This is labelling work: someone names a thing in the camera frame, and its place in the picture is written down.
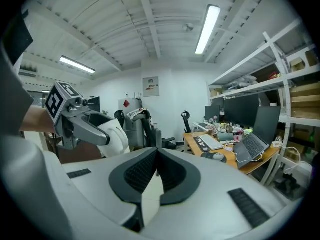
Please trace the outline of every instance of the white wall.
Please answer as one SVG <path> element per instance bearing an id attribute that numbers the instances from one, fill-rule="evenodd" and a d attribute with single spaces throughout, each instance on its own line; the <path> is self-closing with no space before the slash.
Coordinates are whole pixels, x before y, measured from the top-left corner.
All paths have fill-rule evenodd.
<path id="1" fill-rule="evenodd" d="M 119 110 L 118 100 L 126 98 L 128 94 L 133 98 L 135 93 L 142 92 L 141 68 L 108 75 L 100 80 L 91 81 L 86 86 L 79 86 L 76 90 L 84 97 L 100 97 L 100 109 L 109 112 L 113 117 Z"/>
<path id="2" fill-rule="evenodd" d="M 142 97 L 143 106 L 150 111 L 163 138 L 182 141 L 185 125 L 181 113 L 190 113 L 190 127 L 192 122 L 202 121 L 205 106 L 209 105 L 207 81 L 219 75 L 213 64 L 146 59 L 141 68 L 97 79 L 77 90 L 85 97 L 100 96 L 101 110 L 113 117 L 119 109 L 118 100 L 126 94 L 133 98 L 134 92 L 142 93 L 143 78 L 159 77 L 160 96 Z"/>

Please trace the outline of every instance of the cardboard box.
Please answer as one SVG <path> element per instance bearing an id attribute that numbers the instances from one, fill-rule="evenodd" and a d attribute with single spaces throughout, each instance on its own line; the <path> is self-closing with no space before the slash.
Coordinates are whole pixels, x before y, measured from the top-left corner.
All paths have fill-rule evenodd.
<path id="1" fill-rule="evenodd" d="M 308 60 L 308 63 L 309 63 L 310 67 L 319 64 L 319 58 L 318 58 L 317 54 L 315 53 L 314 49 L 308 50 L 305 53 L 305 56 L 306 56 L 306 59 Z"/>
<path id="2" fill-rule="evenodd" d="M 291 97 L 320 95 L 320 82 L 292 87 L 290 94 Z"/>
<path id="3" fill-rule="evenodd" d="M 291 99 L 292 108 L 319 108 L 320 95 L 293 97 Z"/>
<path id="4" fill-rule="evenodd" d="M 304 70 L 306 68 L 306 63 L 302 60 L 302 58 L 295 58 L 290 62 L 290 66 L 292 69 L 292 72 L 296 72 L 299 70 Z"/>
<path id="5" fill-rule="evenodd" d="M 291 117 L 320 120 L 320 107 L 292 107 Z"/>
<path id="6" fill-rule="evenodd" d="M 304 130 L 304 129 L 296 129 L 294 131 L 294 137 L 299 139 L 299 140 L 303 140 L 308 142 L 310 139 L 310 135 L 311 133 L 308 130 Z"/>
<path id="7" fill-rule="evenodd" d="M 302 146 L 300 144 L 297 144 L 297 143 L 294 143 L 294 142 L 290 142 L 290 141 L 288 141 L 288 144 L 286 145 L 286 147 L 287 148 L 288 147 L 296 148 L 299 151 L 301 156 L 305 153 L 305 148 L 306 148 L 305 146 Z M 297 151 L 295 151 L 293 148 L 286 149 L 285 153 L 284 153 L 284 156 L 286 158 L 291 159 L 294 162 L 298 162 L 299 161 L 299 155 L 298 155 Z"/>
<path id="8" fill-rule="evenodd" d="M 215 96 L 222 94 L 222 89 L 219 89 L 219 88 L 211 89 L 210 92 L 211 92 L 211 98 L 212 98 L 212 97 L 215 97 Z"/>
<path id="9" fill-rule="evenodd" d="M 284 157 L 294 161 L 295 163 L 299 162 L 299 155 L 294 149 L 287 149 L 284 153 Z"/>

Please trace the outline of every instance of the person's arm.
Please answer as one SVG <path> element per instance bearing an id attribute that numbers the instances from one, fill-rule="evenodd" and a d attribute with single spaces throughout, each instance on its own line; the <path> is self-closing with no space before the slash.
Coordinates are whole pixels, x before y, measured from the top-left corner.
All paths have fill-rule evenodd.
<path id="1" fill-rule="evenodd" d="M 55 133 L 54 122 L 45 108 L 31 106 L 26 113 L 20 131 Z"/>

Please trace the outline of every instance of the laptop keyboard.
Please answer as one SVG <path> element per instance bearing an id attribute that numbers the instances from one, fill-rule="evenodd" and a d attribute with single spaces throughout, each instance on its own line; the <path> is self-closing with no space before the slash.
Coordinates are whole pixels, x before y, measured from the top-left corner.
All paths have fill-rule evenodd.
<path id="1" fill-rule="evenodd" d="M 242 142 L 249 151 L 252 159 L 264 151 L 264 147 L 257 141 L 253 134 L 249 134 L 249 136 L 246 137 Z"/>

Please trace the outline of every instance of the fluorescent ceiling light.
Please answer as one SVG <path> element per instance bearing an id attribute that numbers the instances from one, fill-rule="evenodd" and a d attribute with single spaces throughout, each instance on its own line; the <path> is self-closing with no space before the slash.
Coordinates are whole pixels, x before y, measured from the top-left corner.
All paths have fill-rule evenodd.
<path id="1" fill-rule="evenodd" d="M 214 5 L 208 5 L 204 25 L 201 31 L 195 54 L 203 54 L 216 25 L 221 9 Z"/>
<path id="2" fill-rule="evenodd" d="M 82 65 L 82 64 L 80 64 L 80 63 L 78 63 L 78 62 L 76 62 L 76 61 L 74 61 L 74 60 L 72 60 L 70 58 L 65 57 L 65 56 L 61 56 L 60 61 L 64 62 L 64 63 L 67 63 L 67 64 L 69 64 L 71 66 L 74 66 L 74 67 L 76 67 L 78 69 L 87 71 L 87 72 L 89 72 L 91 74 L 96 72 L 94 69 L 92 69 L 90 67 L 87 67 L 85 65 Z"/>

